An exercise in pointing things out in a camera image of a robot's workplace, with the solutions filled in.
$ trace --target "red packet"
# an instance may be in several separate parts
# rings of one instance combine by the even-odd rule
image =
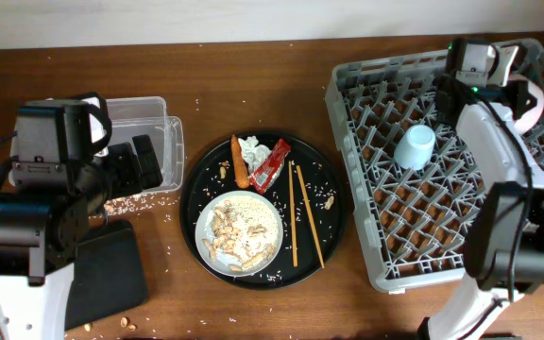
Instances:
[[[289,151],[291,151],[291,146],[280,138],[276,145],[274,145],[270,156],[249,177],[249,181],[260,195],[265,193],[272,181],[281,172],[282,163]]]

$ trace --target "chopstick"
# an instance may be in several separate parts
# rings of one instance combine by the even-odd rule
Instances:
[[[306,202],[306,211],[308,212],[308,219],[310,220],[310,227],[312,227],[312,235],[314,236],[314,243],[316,244],[316,251],[318,252],[318,259],[320,260],[320,266],[325,268],[325,262],[322,260],[322,252],[320,251],[320,244],[318,243],[318,234],[316,233],[316,225],[314,218],[312,217],[312,211],[310,210],[310,200],[308,199],[308,193],[306,192],[306,186],[303,184],[303,177],[301,176],[301,168],[297,166],[297,175],[299,176],[299,184],[301,184],[301,192],[303,193],[303,200]]]
[[[298,266],[298,239],[295,235],[295,200],[293,199],[293,168],[289,161],[289,193],[291,193],[291,237],[293,239],[293,266]]]

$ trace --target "robotic arm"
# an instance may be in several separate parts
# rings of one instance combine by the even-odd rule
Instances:
[[[439,118],[466,142],[487,198],[467,236],[467,273],[448,304],[423,321],[421,339],[478,339],[511,303],[544,283],[544,172],[520,137],[543,112],[544,96],[525,77],[509,76],[521,48],[458,39],[449,49],[449,76],[435,99]],[[526,227],[519,229],[522,217]]]
[[[94,117],[106,131],[92,140]],[[109,145],[106,101],[28,102],[18,110],[17,155],[0,168],[0,339],[61,339],[77,245],[103,204],[161,185],[150,137]],[[1,193],[12,171],[15,193]]]

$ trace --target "clear plastic container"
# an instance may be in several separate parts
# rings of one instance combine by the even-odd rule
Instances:
[[[162,184],[144,192],[179,189],[184,175],[184,135],[179,118],[167,116],[165,100],[153,96],[107,99],[106,103],[112,120],[109,145],[131,142],[138,135],[150,136],[161,167]]]

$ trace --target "cup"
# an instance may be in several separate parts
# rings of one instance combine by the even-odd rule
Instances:
[[[394,151],[394,160],[404,168],[421,170],[432,158],[435,144],[434,131],[424,125],[415,125],[406,130]]]

